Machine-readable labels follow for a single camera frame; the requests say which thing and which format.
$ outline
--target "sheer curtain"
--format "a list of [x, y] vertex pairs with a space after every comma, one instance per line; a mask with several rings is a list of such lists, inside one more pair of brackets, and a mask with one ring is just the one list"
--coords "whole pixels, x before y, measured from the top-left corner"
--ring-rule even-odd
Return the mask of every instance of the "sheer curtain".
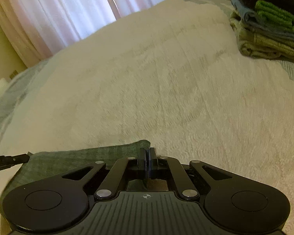
[[0, 0], [0, 24], [28, 66], [163, 0]]

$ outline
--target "green cloth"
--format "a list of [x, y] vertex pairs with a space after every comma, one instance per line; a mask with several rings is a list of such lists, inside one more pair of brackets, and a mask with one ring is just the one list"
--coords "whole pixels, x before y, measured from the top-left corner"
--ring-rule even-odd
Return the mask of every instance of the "green cloth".
[[244, 24], [236, 11], [230, 17], [240, 53], [264, 59], [280, 59], [294, 62], [294, 42], [261, 34], [262, 30]]
[[140, 148], [149, 148], [148, 140], [111, 147], [98, 147], [83, 150], [40, 152], [30, 156], [28, 163], [21, 166], [15, 176], [5, 187], [0, 197], [0, 213], [2, 211], [2, 201], [4, 197], [21, 185], [48, 178], [88, 163], [104, 160], [107, 166], [112, 166], [116, 160], [125, 156], [138, 157]]
[[294, 33], [294, 15], [283, 10], [270, 2], [258, 0], [255, 5], [257, 15], [266, 22], [284, 29], [285, 31]]

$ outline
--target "white fluffy blanket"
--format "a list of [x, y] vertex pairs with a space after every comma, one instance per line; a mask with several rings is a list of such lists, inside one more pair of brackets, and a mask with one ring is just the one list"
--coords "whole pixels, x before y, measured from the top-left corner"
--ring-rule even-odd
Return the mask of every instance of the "white fluffy blanket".
[[[284, 231], [294, 235], [294, 82], [277, 62], [241, 56], [217, 6], [166, 0], [59, 52], [43, 70], [48, 79], [38, 75], [0, 154], [147, 139], [159, 155], [278, 188], [292, 208]], [[0, 173], [0, 190], [14, 172]]]

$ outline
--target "stack of folded clothes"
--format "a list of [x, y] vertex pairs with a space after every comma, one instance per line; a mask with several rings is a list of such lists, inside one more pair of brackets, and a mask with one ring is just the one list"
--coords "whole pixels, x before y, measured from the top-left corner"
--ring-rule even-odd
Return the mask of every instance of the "stack of folded clothes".
[[294, 62], [294, 0], [231, 0], [241, 54]]

